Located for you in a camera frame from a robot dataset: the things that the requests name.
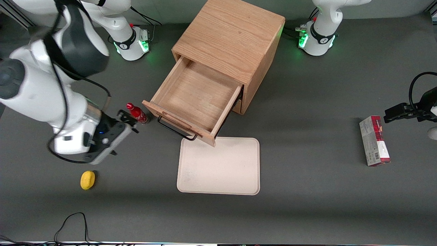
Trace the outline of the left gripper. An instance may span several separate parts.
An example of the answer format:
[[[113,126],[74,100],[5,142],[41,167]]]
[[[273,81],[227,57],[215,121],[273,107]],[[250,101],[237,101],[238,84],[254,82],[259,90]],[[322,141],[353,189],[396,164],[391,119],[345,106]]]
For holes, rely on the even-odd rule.
[[[407,103],[400,103],[386,109],[384,111],[384,122],[388,124],[392,121],[405,119],[407,117],[437,122],[436,103],[437,87],[434,87],[422,95],[420,102],[410,102],[410,106]]]

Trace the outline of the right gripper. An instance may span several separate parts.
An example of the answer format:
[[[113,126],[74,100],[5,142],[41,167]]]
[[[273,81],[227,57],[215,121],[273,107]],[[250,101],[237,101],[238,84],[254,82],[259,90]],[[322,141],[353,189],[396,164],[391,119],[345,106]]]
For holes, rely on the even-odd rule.
[[[131,131],[139,133],[136,119],[125,110],[119,110],[117,117],[121,122],[129,124]],[[110,136],[117,130],[118,120],[109,117],[100,109],[87,105],[79,120],[72,126],[54,129],[54,150],[58,154],[81,154],[96,152],[110,143]]]

